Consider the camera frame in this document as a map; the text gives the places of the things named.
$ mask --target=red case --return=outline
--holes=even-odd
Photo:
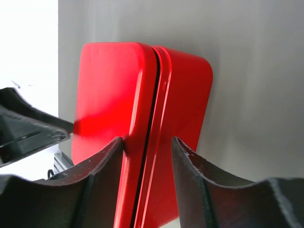
[[[115,227],[155,228],[178,217],[171,139],[196,150],[211,84],[211,67],[197,56],[139,43],[85,45],[72,158],[77,164],[124,137]]]

